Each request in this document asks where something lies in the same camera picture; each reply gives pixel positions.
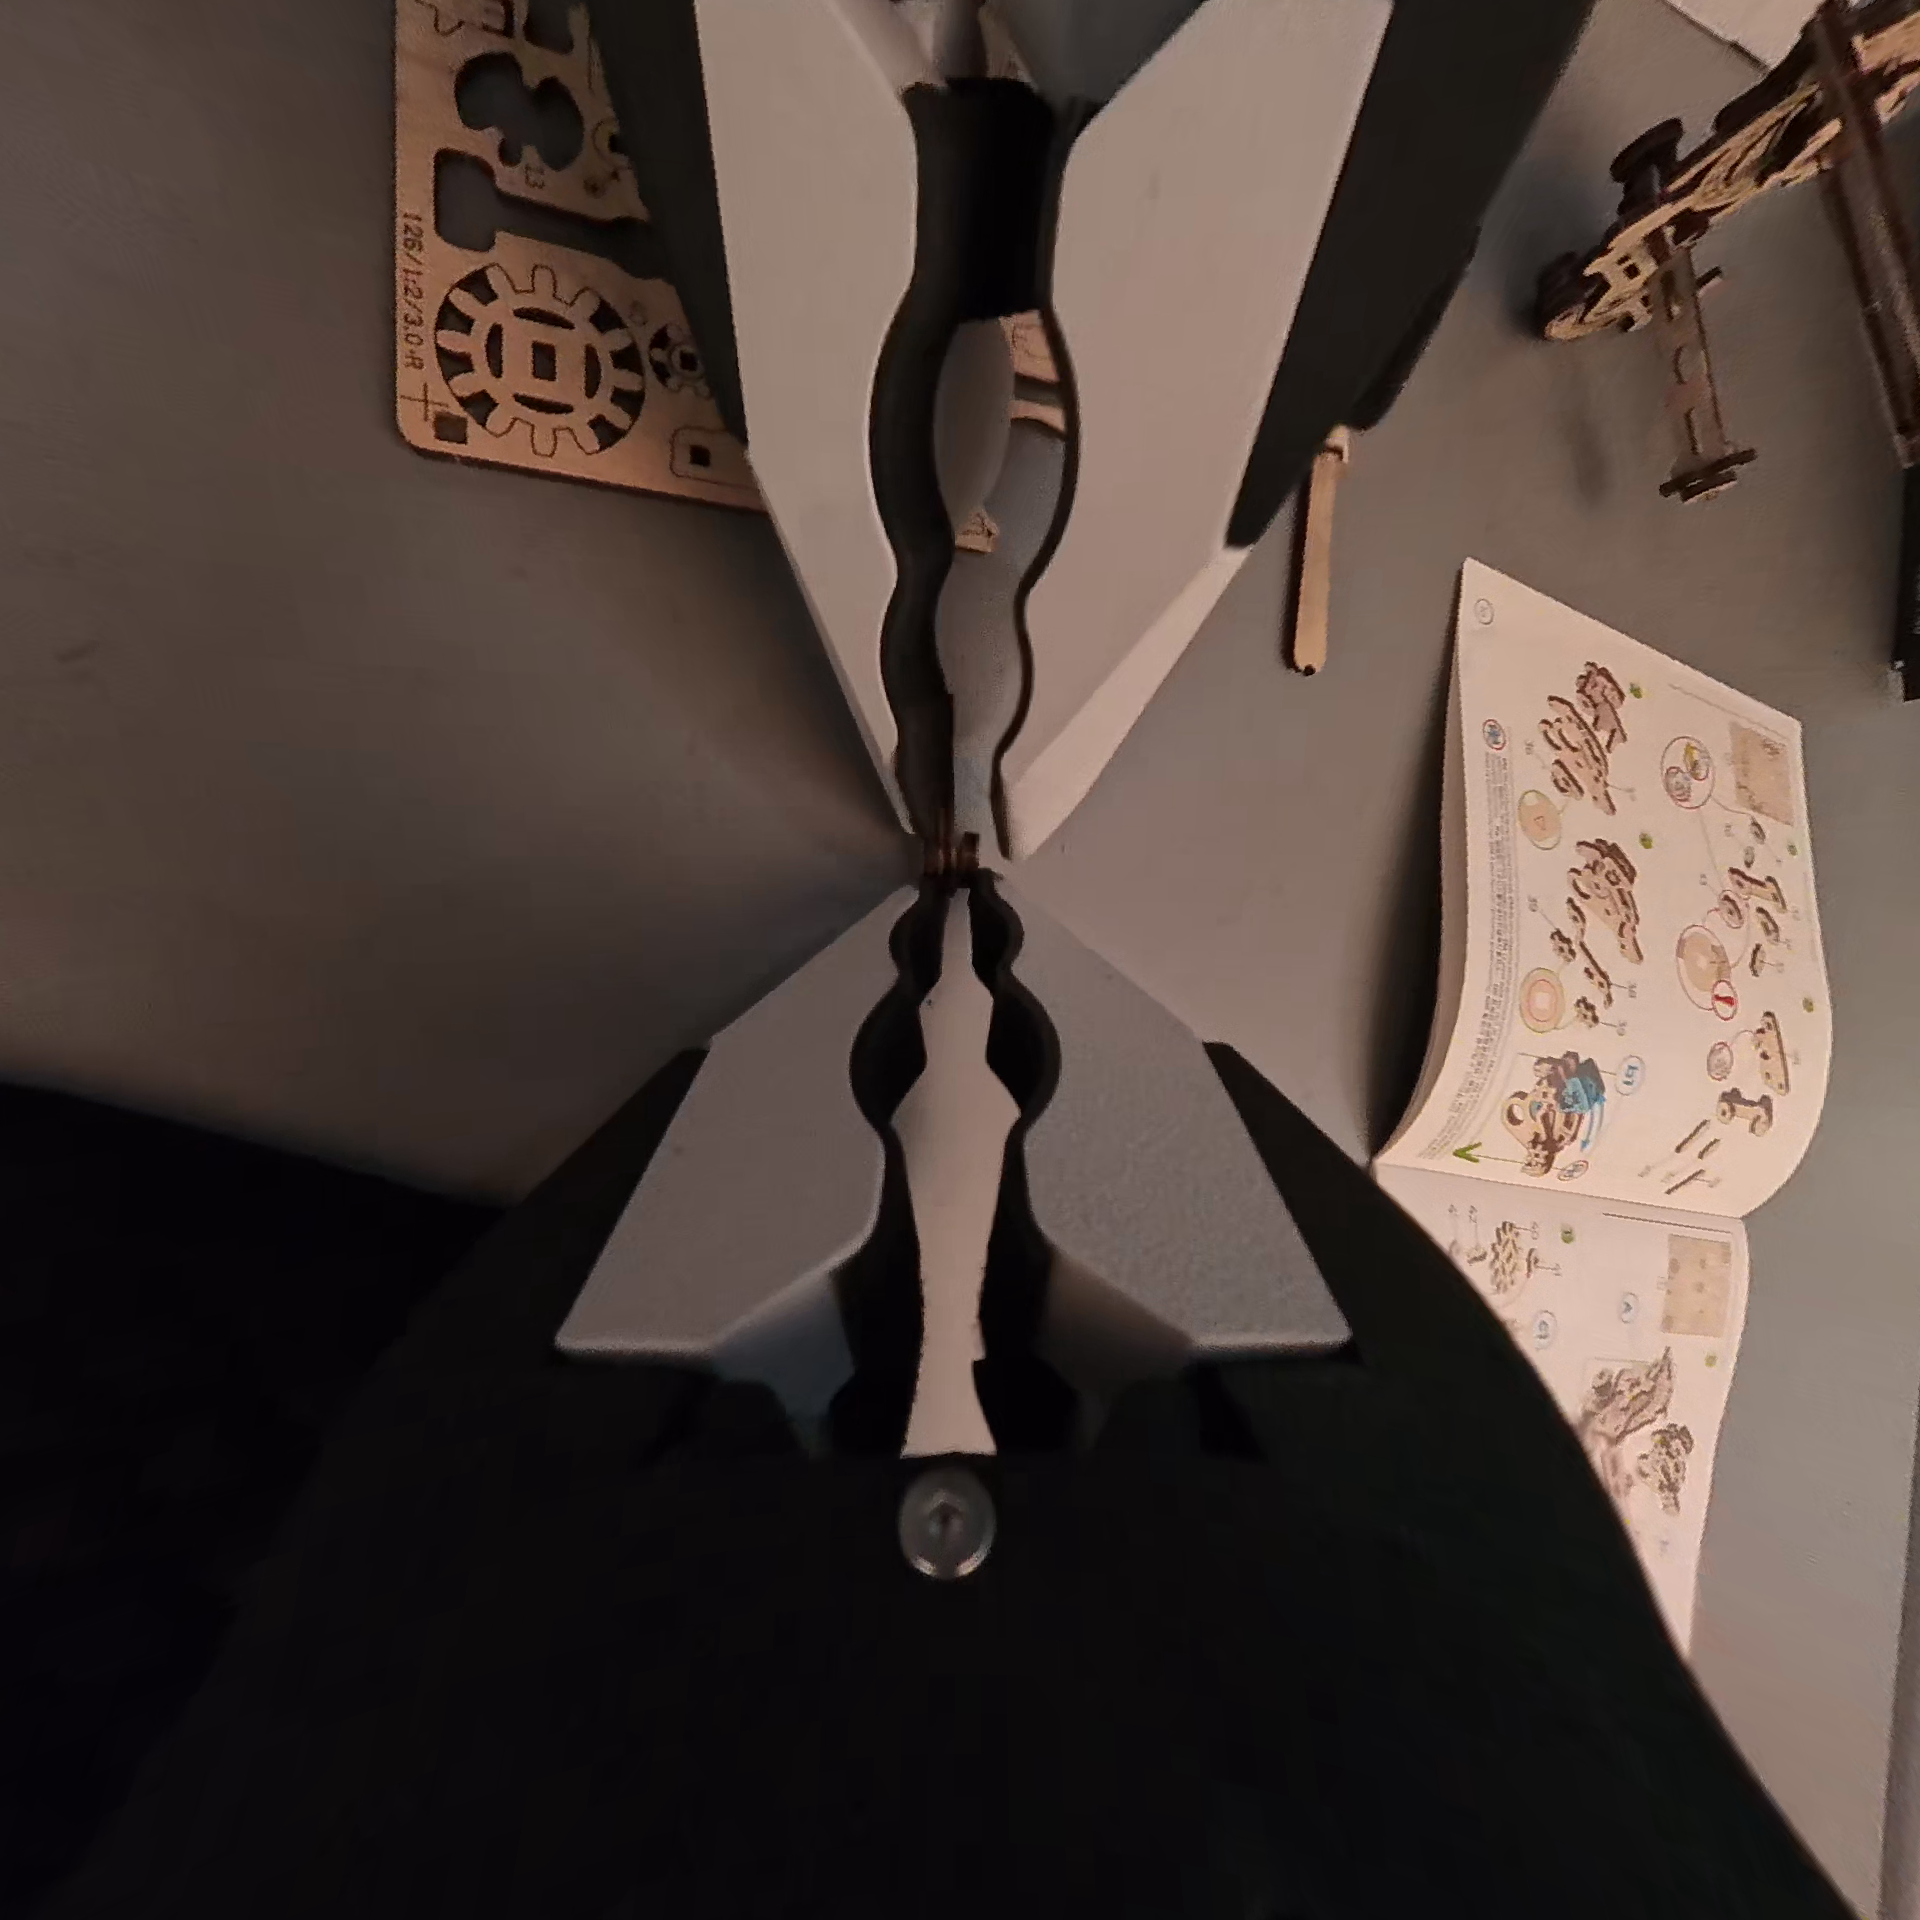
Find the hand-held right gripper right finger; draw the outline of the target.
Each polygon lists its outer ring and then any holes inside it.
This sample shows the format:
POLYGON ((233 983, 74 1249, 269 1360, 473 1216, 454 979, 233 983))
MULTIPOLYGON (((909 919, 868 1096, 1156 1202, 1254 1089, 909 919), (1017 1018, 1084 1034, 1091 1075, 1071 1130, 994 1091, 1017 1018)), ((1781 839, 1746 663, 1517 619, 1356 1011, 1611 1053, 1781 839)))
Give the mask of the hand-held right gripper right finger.
POLYGON ((1345 1312, 1183 1019, 1009 884, 970 892, 1014 1103, 974 1365, 1001 1455, 1091 1442, 1134 1386, 1338 1354, 1345 1312))

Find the partly built wooden model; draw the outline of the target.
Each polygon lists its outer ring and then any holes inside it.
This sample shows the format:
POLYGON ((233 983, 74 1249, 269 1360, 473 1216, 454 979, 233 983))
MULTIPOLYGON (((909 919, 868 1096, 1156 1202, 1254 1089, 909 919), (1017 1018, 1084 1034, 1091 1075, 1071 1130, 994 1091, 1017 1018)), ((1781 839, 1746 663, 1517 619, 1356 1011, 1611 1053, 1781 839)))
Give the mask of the partly built wooden model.
POLYGON ((1535 296, 1550 343, 1650 329, 1663 363, 1674 458, 1662 495, 1725 491, 1755 450, 1731 437, 1711 371, 1697 245, 1767 193, 1818 183, 1851 280, 1901 468, 1918 458, 1915 240, 1885 154, 1885 124, 1918 88, 1918 5, 1818 5, 1790 52, 1683 151, 1683 124, 1647 129, 1611 162, 1614 223, 1553 261, 1535 296))

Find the flat wooden stick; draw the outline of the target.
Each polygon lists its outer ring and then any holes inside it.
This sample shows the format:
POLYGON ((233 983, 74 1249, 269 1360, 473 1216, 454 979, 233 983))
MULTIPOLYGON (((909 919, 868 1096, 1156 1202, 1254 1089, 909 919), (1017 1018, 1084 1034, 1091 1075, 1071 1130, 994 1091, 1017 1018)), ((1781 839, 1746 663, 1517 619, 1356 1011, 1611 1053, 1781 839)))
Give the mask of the flat wooden stick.
POLYGON ((1287 666, 1305 679, 1327 666, 1335 507, 1350 456, 1353 432, 1346 425, 1332 427, 1313 458, 1295 512, 1287 666))

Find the open instruction booklet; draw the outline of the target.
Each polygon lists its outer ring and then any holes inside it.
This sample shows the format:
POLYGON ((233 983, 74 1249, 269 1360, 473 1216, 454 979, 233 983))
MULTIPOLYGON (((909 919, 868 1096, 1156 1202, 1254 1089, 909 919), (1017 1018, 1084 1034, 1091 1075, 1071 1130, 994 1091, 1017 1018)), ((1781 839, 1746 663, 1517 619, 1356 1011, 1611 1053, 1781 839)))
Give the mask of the open instruction booklet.
POLYGON ((1421 1082, 1375 1157, 1529 1355, 1683 1652, 1833 1003, 1802 728, 1466 561, 1421 1082))

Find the laser-cut wooden parts sheet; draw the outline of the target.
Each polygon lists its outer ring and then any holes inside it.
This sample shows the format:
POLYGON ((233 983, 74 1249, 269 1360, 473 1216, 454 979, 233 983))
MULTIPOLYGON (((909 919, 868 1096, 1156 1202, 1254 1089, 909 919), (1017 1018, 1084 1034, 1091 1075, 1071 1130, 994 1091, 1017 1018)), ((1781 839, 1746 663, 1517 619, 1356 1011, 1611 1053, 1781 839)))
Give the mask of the laser-cut wooden parts sheet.
POLYGON ((762 512, 586 5, 395 5, 393 265, 415 450, 762 512))

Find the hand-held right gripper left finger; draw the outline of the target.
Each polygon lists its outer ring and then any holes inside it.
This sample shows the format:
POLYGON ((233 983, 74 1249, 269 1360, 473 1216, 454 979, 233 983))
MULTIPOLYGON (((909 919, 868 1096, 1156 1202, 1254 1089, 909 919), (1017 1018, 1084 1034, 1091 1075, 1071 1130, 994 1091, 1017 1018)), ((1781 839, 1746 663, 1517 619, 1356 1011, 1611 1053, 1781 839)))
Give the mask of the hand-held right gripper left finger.
POLYGON ((902 1452, 923 1284, 897 1119, 946 913, 938 881, 899 892, 708 1043, 565 1354, 769 1386, 829 1452, 902 1452))

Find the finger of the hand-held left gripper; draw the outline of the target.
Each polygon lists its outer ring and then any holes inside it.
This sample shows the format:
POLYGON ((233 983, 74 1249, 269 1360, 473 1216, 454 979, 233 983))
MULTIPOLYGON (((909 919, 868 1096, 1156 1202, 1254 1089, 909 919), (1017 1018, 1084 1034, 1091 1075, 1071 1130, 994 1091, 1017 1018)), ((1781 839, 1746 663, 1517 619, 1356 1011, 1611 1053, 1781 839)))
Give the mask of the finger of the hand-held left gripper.
POLYGON ((1380 2, 1198 5, 1068 149, 1043 312, 1071 474, 1019 605, 1009 857, 1065 823, 1241 570, 1233 511, 1385 31, 1380 2))
POLYGON ((914 109, 982 73, 978 5, 701 2, 698 55, 754 480, 902 827, 954 835, 938 605, 950 292, 914 109))

